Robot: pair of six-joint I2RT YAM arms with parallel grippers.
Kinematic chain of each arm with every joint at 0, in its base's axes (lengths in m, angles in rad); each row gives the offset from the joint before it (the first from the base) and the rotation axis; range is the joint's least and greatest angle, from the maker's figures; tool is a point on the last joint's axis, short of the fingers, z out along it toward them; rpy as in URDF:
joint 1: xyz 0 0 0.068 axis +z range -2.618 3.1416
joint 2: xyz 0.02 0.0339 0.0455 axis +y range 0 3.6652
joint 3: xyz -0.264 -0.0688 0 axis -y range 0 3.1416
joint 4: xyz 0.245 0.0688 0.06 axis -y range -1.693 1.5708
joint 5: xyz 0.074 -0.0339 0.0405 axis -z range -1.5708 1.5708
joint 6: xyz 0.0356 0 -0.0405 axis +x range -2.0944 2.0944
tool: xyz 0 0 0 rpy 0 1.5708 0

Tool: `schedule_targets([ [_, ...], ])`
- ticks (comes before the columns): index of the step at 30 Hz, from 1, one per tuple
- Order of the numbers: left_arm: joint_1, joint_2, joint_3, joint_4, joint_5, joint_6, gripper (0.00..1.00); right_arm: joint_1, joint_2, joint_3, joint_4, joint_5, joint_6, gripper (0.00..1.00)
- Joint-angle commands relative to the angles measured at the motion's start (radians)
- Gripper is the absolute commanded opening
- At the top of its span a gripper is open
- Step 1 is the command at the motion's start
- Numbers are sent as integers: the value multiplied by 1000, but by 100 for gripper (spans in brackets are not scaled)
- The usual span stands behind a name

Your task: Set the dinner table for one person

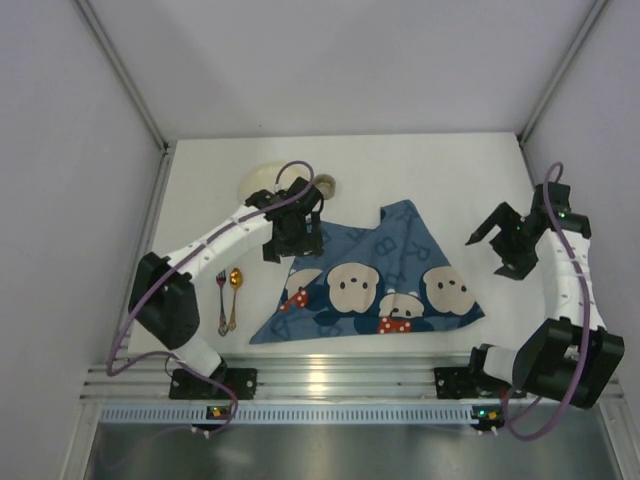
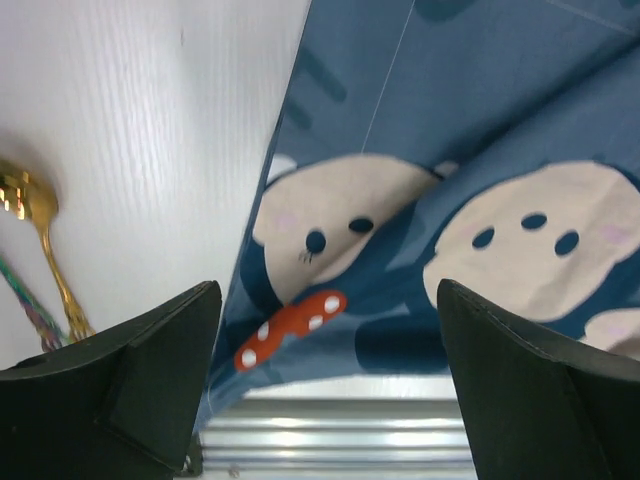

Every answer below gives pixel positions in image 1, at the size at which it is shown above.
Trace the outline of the blue bear print cloth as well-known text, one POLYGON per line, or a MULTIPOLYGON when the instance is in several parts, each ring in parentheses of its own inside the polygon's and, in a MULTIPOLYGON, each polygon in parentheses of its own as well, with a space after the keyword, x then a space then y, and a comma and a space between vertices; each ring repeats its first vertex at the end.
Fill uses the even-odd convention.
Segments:
POLYGON ((322 255, 294 259, 251 344, 453 331, 483 318, 411 201, 381 207, 372 229, 321 228, 322 255))

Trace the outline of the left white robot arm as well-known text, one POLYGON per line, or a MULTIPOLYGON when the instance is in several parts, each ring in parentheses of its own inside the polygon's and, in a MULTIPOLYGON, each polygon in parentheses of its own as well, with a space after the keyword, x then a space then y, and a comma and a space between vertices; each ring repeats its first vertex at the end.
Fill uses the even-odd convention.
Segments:
POLYGON ((228 219, 169 254, 150 252, 139 261, 129 317, 169 355, 203 379, 214 379, 224 360, 206 340, 198 289, 245 253, 260 247, 266 262, 319 255, 324 198, 298 177, 286 190, 253 193, 228 219))

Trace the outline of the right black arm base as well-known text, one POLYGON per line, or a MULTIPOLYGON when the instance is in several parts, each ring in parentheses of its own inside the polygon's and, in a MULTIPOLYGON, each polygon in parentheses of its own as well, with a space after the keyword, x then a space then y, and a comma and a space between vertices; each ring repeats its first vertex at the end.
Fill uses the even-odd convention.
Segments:
POLYGON ((482 370, 486 350, 473 348, 467 366, 447 366, 434 369, 438 399, 499 399, 510 385, 489 377, 482 370))

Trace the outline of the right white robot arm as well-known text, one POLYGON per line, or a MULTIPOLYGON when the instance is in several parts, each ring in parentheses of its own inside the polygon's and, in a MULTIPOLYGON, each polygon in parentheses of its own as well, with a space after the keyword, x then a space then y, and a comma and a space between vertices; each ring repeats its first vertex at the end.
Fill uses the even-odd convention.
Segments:
POLYGON ((483 344, 471 351, 470 375, 479 384, 502 382, 518 391, 560 401, 573 387, 570 405, 589 409, 619 365, 625 345, 608 332, 595 304, 588 262, 592 236, 587 216, 572 211, 570 188, 539 184, 531 210, 521 216, 499 204, 471 234, 490 241, 502 265, 497 274, 522 280, 534 269, 542 275, 544 321, 518 349, 483 344))

